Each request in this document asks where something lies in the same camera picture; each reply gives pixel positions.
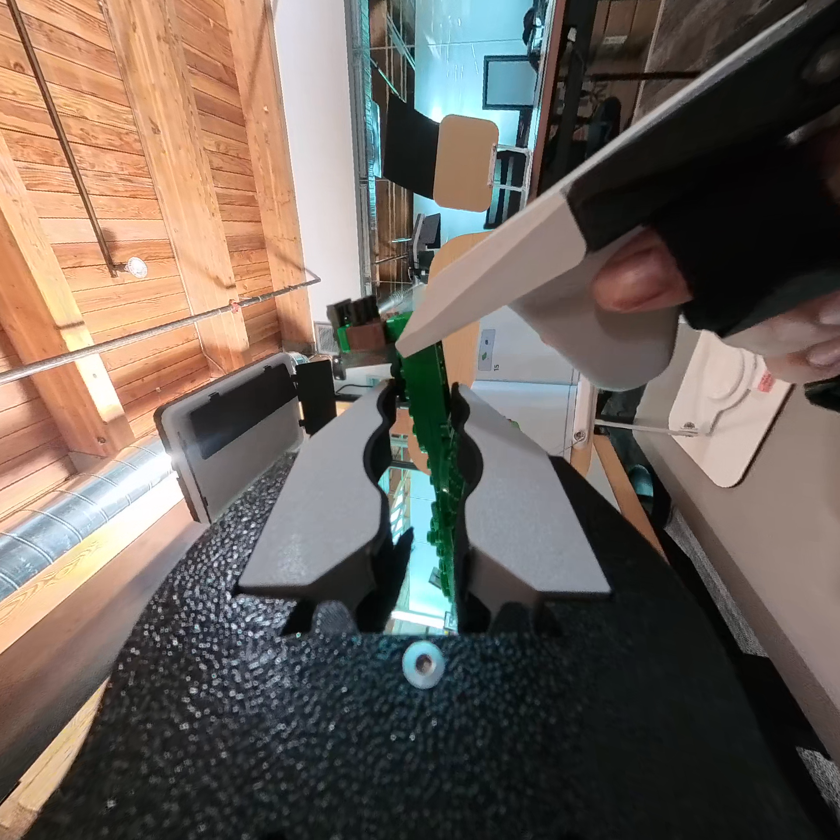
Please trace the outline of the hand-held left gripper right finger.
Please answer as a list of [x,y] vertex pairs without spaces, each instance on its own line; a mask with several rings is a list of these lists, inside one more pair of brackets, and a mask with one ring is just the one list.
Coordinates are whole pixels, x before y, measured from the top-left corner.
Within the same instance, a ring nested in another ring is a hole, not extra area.
[[508,605],[537,618],[553,602],[613,593],[551,457],[466,385],[451,421],[464,489],[455,520],[460,632],[485,632]]

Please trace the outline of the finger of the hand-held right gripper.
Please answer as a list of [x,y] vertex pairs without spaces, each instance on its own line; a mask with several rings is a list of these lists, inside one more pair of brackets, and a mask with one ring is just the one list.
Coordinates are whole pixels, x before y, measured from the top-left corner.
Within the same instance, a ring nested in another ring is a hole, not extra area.
[[428,282],[396,349],[408,357],[509,307],[594,385],[645,385],[669,366],[677,310],[616,314],[592,296],[595,275],[642,229],[589,250],[566,196],[553,188]]

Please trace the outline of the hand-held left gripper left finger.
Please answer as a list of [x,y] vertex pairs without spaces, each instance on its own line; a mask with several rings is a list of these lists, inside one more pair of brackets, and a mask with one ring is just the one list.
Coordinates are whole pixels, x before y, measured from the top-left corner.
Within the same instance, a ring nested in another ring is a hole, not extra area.
[[413,535],[393,542],[380,480],[392,466],[397,387],[370,389],[301,447],[238,579],[247,595],[390,614]]

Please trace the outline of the green brick model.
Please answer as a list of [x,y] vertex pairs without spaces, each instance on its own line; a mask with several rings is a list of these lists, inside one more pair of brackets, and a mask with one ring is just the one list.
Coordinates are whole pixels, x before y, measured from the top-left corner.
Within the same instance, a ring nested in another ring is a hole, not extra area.
[[440,343],[392,364],[397,414],[392,427],[392,530],[413,533],[412,551],[390,628],[447,635],[457,628],[455,526],[464,482]]

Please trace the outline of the brown and green brick assembly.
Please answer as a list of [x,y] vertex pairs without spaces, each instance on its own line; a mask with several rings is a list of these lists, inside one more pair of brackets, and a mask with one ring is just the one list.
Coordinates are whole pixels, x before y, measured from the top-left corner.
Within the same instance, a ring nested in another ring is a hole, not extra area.
[[327,306],[327,315],[342,353],[384,350],[389,343],[373,295],[333,303]]

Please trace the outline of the person's right hand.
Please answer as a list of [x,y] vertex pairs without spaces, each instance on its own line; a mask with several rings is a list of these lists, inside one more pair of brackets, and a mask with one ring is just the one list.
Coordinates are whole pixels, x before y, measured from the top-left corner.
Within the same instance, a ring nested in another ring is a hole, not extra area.
[[[691,299],[685,278],[662,239],[644,230],[605,262],[593,298],[618,313],[680,307]],[[792,384],[839,375],[839,292],[819,297],[728,339],[763,357],[768,371]]]

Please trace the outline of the wooden backed chair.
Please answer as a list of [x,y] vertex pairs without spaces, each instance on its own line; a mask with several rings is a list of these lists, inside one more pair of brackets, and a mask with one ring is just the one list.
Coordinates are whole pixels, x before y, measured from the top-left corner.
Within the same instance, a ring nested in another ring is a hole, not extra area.
[[527,202],[532,174],[532,152],[499,144],[498,126],[489,120],[449,114],[438,126],[433,199],[440,207],[482,212],[490,207],[499,152],[524,158],[523,184],[511,189]]

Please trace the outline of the studio light panel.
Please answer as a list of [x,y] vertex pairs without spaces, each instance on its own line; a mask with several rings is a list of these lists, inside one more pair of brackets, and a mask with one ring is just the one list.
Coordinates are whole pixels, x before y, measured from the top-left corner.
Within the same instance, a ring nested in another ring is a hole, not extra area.
[[192,518],[210,526],[336,416],[333,359],[278,352],[159,406],[154,424]]

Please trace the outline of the black cloth panel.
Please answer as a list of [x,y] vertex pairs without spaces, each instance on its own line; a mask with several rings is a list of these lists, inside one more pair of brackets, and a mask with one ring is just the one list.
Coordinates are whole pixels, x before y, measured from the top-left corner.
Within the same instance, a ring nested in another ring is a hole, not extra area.
[[432,200],[439,123],[390,96],[385,115],[381,177]]

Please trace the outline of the metal sprinkler pipe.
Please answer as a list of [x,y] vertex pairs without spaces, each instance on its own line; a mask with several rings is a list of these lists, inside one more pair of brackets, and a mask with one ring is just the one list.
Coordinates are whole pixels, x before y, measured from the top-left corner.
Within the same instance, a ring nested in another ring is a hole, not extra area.
[[195,326],[198,323],[204,322],[206,320],[215,319],[217,317],[221,317],[227,314],[238,314],[245,308],[257,306],[264,302],[284,297],[286,295],[291,294],[294,291],[299,291],[302,289],[313,287],[322,282],[321,277],[318,276],[315,272],[311,271],[310,269],[304,269],[304,274],[306,276],[306,279],[304,281],[288,287],[283,287],[278,290],[267,292],[260,296],[248,297],[240,300],[230,299],[228,304],[223,307],[203,311],[200,313],[195,313],[187,318],[181,318],[178,320],[166,322],[157,327],[141,330],[138,332],[132,332],[116,339],[111,339],[101,343],[94,343],[85,346],[79,350],[67,351],[56,356],[48,357],[44,360],[37,360],[32,363],[23,364],[21,366],[18,366],[17,368],[1,373],[1,385],[18,382],[20,380],[27,379],[30,376],[39,373],[52,371],[66,364],[72,364],[85,360],[86,358],[90,358],[94,355],[108,353],[114,350],[121,349],[122,347],[127,347],[135,343],[140,343],[146,340],[156,338],[158,336],[164,335],[172,331],[176,331],[178,329]]

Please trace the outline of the silver air duct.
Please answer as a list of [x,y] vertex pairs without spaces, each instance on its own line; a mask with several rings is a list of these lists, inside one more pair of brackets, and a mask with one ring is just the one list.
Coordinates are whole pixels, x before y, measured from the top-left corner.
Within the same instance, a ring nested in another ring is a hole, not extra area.
[[123,515],[140,512],[151,493],[176,484],[158,434],[148,434],[108,463],[82,471],[1,525],[1,599]]

